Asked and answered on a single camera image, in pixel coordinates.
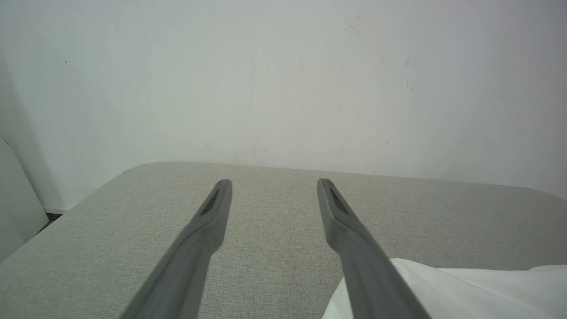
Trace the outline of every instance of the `gray fabric surface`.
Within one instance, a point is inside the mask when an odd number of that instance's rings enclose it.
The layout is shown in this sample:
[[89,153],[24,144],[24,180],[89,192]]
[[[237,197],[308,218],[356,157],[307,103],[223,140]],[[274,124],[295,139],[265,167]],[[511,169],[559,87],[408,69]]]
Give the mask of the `gray fabric surface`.
[[526,188],[207,163],[152,163],[105,184],[0,264],[2,318],[117,318],[221,178],[234,195],[200,318],[320,318],[342,277],[316,181],[390,257],[435,267],[567,263],[567,202]]

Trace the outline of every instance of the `scuff mark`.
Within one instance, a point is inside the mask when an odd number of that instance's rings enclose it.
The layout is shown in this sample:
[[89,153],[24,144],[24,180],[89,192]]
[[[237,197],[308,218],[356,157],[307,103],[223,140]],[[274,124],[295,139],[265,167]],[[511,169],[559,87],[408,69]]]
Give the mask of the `scuff mark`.
[[356,32],[357,34],[360,34],[360,31],[357,30],[355,27],[351,26],[350,24],[349,24],[349,27],[350,27],[354,32]]
[[252,152],[254,153],[254,160],[256,161],[256,165],[259,165],[260,163],[258,163],[258,157],[256,156],[256,144],[252,144]]

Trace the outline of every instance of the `white wall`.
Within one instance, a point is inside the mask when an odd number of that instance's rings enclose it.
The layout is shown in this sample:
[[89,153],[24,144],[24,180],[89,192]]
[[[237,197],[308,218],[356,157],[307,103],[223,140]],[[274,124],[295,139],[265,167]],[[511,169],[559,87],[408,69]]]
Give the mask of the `white wall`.
[[562,0],[3,0],[0,133],[44,205],[152,161],[567,198]]

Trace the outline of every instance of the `white cloth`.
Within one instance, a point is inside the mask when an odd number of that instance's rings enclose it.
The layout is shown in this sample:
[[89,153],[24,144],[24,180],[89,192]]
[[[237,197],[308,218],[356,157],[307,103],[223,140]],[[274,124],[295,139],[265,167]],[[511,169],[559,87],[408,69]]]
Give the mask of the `white cloth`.
[[[392,259],[429,316],[440,318],[567,318],[567,266],[524,271],[433,268]],[[323,319],[352,319],[343,278]]]

